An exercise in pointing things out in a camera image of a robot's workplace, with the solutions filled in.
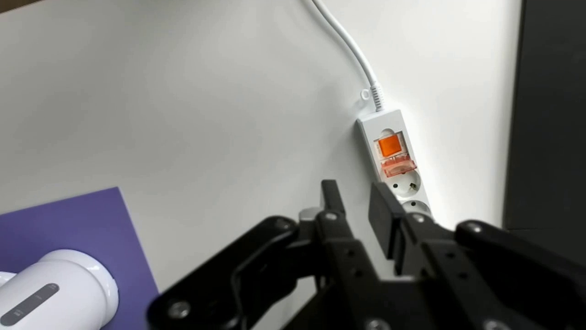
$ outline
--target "black panel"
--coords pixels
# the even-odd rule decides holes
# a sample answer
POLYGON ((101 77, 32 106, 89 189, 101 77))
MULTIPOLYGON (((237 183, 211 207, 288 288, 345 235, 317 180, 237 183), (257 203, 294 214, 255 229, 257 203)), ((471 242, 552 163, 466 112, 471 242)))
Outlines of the black panel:
POLYGON ((586 266, 586 2, 526 0, 506 227, 586 266))

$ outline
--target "white cable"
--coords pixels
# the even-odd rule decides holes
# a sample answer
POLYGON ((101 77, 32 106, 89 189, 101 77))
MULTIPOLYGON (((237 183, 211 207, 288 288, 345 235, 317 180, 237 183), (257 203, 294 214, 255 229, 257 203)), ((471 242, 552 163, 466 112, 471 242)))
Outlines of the white cable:
POLYGON ((321 4, 321 0, 312 0, 316 9, 323 15, 323 18, 330 24, 330 27, 343 38, 343 42, 347 44, 347 48, 350 49, 350 53, 354 55, 354 59, 360 62, 367 81, 369 81, 369 90, 374 101, 376 110, 383 110, 383 101, 380 95, 380 82, 367 60, 367 57, 363 55, 361 48, 354 42, 354 38, 350 37, 350 33, 343 27, 341 22, 338 22, 338 18, 332 15, 332 11, 321 4))

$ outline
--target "wall socket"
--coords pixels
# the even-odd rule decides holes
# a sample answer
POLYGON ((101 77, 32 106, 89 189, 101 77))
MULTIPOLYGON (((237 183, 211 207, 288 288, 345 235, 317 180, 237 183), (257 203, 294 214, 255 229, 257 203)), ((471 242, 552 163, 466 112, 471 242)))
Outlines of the wall socket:
POLYGON ((433 214, 418 158, 402 110, 376 112, 358 119, 371 156, 374 180, 385 181, 407 213, 433 214))

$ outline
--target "screw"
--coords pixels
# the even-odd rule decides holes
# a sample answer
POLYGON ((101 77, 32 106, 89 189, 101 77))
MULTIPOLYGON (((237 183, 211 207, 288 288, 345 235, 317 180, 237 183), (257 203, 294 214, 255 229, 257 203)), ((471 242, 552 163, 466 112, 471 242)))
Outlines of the screw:
POLYGON ((284 220, 284 218, 277 218, 277 220, 275 220, 275 227, 286 231, 286 229, 292 227, 292 224, 290 224, 288 220, 284 220))
POLYGON ((330 220, 330 222, 336 222, 338 214, 336 213, 327 213, 325 218, 330 220))
POLYGON ((171 304, 171 308, 167 310, 167 315, 171 319, 186 319, 189 313, 191 313, 191 304, 187 301, 178 301, 171 304))
POLYGON ((367 330, 391 330, 391 326, 385 323, 385 319, 369 319, 367 330))
POLYGON ((486 328, 486 330, 512 330, 508 324, 504 324, 504 323, 499 321, 499 319, 488 319, 488 321, 484 321, 484 328, 486 328))
POLYGON ((416 222, 420 222, 420 224, 424 224, 424 222, 425 222, 425 216, 424 216, 424 214, 420 214, 420 213, 416 213, 416 214, 414 214, 414 218, 416 218, 416 222))
POLYGON ((475 231, 475 233, 482 233, 482 225, 480 225, 480 224, 471 222, 471 224, 468 224, 468 225, 469 225, 469 229, 471 229, 471 231, 475 231))

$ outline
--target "orange switch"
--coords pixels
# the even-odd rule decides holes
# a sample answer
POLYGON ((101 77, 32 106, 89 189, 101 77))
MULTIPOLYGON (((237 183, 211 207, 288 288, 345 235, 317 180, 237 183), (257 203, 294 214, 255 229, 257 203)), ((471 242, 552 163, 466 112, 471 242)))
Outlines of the orange switch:
POLYGON ((383 158, 400 156, 403 152, 403 143, 402 143, 400 134, 392 134, 392 136, 380 139, 380 148, 382 148, 383 158))

